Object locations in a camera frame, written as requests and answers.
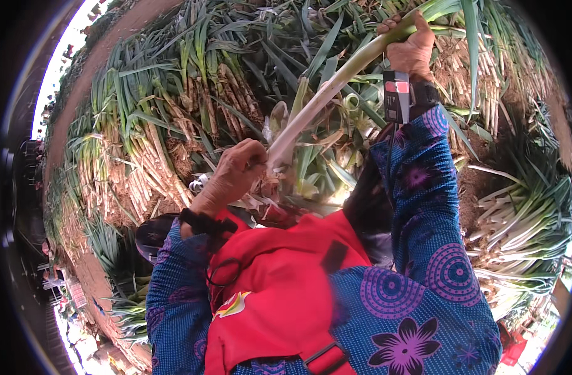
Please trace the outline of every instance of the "wrist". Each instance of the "wrist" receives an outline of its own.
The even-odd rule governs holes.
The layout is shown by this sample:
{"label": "wrist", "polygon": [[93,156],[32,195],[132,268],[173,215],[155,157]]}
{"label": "wrist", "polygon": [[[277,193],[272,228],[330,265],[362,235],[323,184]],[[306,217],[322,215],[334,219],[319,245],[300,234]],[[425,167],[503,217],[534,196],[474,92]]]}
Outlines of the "wrist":
{"label": "wrist", "polygon": [[427,70],[414,71],[409,73],[410,83],[421,82],[421,81],[427,81],[427,82],[434,81],[434,76],[432,75],[432,72],[430,71],[429,68]]}
{"label": "wrist", "polygon": [[222,204],[216,199],[208,197],[203,190],[194,198],[189,208],[195,214],[205,214],[210,218],[215,218],[226,206],[227,204]]}

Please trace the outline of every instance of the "sky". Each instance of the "sky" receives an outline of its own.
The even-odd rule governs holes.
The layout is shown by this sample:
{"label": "sky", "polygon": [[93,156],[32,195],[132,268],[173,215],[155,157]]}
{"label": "sky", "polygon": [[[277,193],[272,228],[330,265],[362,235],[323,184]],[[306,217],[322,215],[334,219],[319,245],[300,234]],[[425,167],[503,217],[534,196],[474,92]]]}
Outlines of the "sky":
{"label": "sky", "polygon": [[[48,64],[47,71],[44,74],[44,79],[42,80],[42,85],[40,87],[40,93],[38,94],[38,100],[36,101],[36,111],[34,113],[34,121],[32,127],[32,139],[36,139],[38,135],[38,130],[42,129],[42,136],[47,132],[46,126],[41,126],[40,122],[42,119],[42,110],[44,105],[48,104],[50,100],[47,98],[48,95],[53,95],[54,92],[58,91],[59,80],[63,76],[65,69],[69,68],[71,65],[71,60],[67,59],[64,64],[61,59],[64,58],[63,52],[67,50],[67,45],[73,45],[73,54],[81,49],[85,45],[86,36],[80,34],[80,30],[84,29],[86,26],[92,25],[92,22],[88,19],[87,14],[92,10],[92,8],[97,4],[99,0],[85,0],[84,4],[80,7],[78,12],[75,14],[69,26],[65,30],[65,33],[61,36],[59,43],[53,56]],[[99,4],[102,14],[107,11],[108,1],[103,4]]]}

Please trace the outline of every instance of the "black wrist strap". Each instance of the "black wrist strap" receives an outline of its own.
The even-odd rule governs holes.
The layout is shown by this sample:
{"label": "black wrist strap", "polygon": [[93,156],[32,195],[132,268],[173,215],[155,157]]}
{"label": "black wrist strap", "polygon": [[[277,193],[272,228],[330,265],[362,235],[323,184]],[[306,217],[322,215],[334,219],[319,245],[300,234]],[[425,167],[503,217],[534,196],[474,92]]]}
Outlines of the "black wrist strap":
{"label": "black wrist strap", "polygon": [[413,106],[432,107],[440,102],[440,93],[432,82],[414,82],[411,87],[413,88]]}
{"label": "black wrist strap", "polygon": [[185,208],[178,216],[180,224],[188,223],[192,228],[193,235],[207,233],[207,251],[215,254],[225,244],[225,232],[235,233],[238,226],[234,221],[225,218],[223,221],[215,220],[206,214],[195,214],[190,208]]}

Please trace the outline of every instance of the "red vest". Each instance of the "red vest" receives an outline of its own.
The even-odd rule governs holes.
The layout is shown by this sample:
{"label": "red vest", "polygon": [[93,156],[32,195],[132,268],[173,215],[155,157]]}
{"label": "red vest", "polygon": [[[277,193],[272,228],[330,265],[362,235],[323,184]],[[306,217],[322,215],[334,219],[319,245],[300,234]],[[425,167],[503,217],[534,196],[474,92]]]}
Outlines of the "red vest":
{"label": "red vest", "polygon": [[305,215],[288,230],[247,230],[230,219],[238,231],[208,269],[214,317],[205,373],[228,374],[255,358],[300,356],[313,374],[354,374],[328,333],[333,301],[324,269],[330,258],[336,269],[370,263],[343,212],[324,219]]}

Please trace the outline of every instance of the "vegetable pile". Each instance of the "vegetable pile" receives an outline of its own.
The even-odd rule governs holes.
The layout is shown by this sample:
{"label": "vegetable pile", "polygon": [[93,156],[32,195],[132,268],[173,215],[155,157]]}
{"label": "vegetable pile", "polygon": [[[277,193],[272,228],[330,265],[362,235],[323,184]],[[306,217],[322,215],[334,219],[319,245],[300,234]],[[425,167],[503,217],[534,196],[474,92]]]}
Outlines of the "vegetable pile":
{"label": "vegetable pile", "polygon": [[[516,131],[502,102],[515,93],[529,110],[554,85],[542,49],[511,10],[496,0],[260,3],[186,1],[175,16],[117,42],[77,109],[63,166],[53,171],[46,224],[56,244],[71,252],[71,233],[86,232],[105,271],[119,277],[121,262],[109,258],[115,253],[95,249],[103,233],[123,238],[105,226],[137,226],[162,213],[162,202],[165,213],[189,206],[221,153],[245,138],[268,146],[269,168],[233,205],[277,226],[341,209],[369,145],[389,126],[383,51],[415,31],[409,11],[417,7],[437,35],[431,68],[449,109],[458,169],[479,160],[468,130],[497,139],[499,108],[523,145],[516,184],[480,200],[487,212],[474,239],[483,240],[469,252],[476,273],[496,303],[550,290],[569,236],[572,177],[554,167],[552,132],[539,133],[547,147],[537,145],[534,131]],[[400,24],[376,36],[399,11],[408,12]],[[140,303],[117,301],[128,306],[117,314]],[[137,342],[140,318],[126,320],[134,326],[125,333]]]}

